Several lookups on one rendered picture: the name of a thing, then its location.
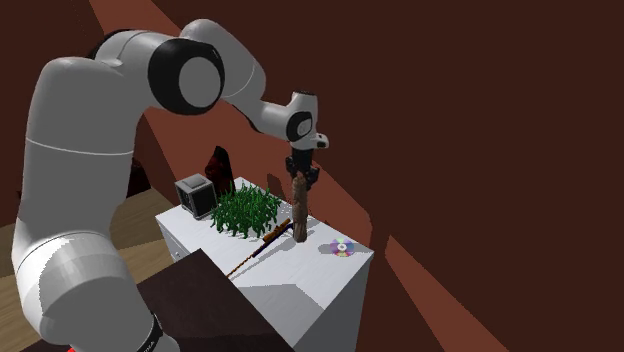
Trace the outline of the grey cube box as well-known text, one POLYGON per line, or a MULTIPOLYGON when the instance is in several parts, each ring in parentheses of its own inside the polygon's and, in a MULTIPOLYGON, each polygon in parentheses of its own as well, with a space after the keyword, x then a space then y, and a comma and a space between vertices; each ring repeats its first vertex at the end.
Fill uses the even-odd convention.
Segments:
POLYGON ((196 220, 205 218, 218 206, 214 184, 201 174, 194 174, 175 182, 182 207, 196 220))

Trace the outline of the dark red hooded figure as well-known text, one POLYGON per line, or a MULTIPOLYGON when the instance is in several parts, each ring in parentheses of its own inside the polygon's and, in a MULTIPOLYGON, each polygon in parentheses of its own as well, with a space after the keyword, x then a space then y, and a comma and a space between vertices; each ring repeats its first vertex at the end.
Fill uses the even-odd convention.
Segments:
POLYGON ((215 147, 204 173, 206 178, 213 183, 217 199, 224 194, 235 192, 229 155, 223 147, 215 147))

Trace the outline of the shiny compact disc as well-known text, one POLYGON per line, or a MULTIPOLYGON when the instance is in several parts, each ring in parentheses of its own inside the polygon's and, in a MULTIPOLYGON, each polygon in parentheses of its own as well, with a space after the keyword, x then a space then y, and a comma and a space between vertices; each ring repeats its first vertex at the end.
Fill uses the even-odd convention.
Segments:
POLYGON ((334 255, 340 257, 349 257, 355 251, 354 243, 346 238, 334 239, 330 243, 330 250, 334 255))

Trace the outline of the white cabinet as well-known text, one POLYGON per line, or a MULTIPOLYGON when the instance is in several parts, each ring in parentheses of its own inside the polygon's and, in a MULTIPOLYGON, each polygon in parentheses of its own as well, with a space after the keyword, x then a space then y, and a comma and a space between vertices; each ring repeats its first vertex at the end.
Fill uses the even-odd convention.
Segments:
MULTIPOLYGON (((263 242, 254 232, 247 238, 219 233, 211 218, 196 220, 182 206, 155 219, 174 260, 202 250, 224 275, 263 242)), ((285 232, 229 280, 295 352, 356 352, 373 256, 373 250, 309 217, 305 242, 285 232), (331 252, 337 238, 354 243, 351 256, 331 252)))

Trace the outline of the tall brown figure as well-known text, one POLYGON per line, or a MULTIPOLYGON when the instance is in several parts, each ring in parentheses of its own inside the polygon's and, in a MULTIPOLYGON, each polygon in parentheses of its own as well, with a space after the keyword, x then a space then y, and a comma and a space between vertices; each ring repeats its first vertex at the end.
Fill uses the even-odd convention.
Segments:
POLYGON ((292 196, 293 238, 303 243, 307 239, 307 181, 300 172, 292 180, 292 196))

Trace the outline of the dark brown robot stand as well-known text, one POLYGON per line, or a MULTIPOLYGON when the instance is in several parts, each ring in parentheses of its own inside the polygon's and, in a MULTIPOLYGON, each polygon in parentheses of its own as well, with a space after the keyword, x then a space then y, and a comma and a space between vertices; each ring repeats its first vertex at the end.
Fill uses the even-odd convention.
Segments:
POLYGON ((54 256, 23 352, 294 352, 201 251, 135 283, 116 253, 54 256))

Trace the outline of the long brown stick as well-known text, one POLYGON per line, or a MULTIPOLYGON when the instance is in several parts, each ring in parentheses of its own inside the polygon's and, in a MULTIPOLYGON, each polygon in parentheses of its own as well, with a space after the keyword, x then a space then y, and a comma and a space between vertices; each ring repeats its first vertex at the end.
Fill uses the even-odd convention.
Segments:
POLYGON ((252 252, 247 258, 245 258, 240 264, 238 264, 236 267, 234 267, 227 275, 226 277, 229 278, 231 275, 233 275, 239 268, 241 268, 246 262, 248 262, 250 259, 257 257, 262 251, 264 251, 267 247, 269 247, 276 239, 278 239, 285 231, 287 231, 288 229, 292 229, 293 228, 293 223, 292 221, 287 218, 285 221, 283 221, 280 225, 276 226, 274 228, 274 230, 268 234, 266 234, 262 240, 263 240, 263 244, 257 248, 254 252, 252 252))

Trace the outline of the green grass plant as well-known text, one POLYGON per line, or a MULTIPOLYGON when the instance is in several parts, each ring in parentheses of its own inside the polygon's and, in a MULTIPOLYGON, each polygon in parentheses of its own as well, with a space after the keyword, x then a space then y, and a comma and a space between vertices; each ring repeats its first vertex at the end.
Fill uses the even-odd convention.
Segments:
POLYGON ((253 231, 257 238, 273 230, 277 225, 277 213, 282 201, 257 186, 243 185, 240 190, 224 191, 218 205, 210 213, 212 227, 219 233, 241 234, 244 238, 253 231))

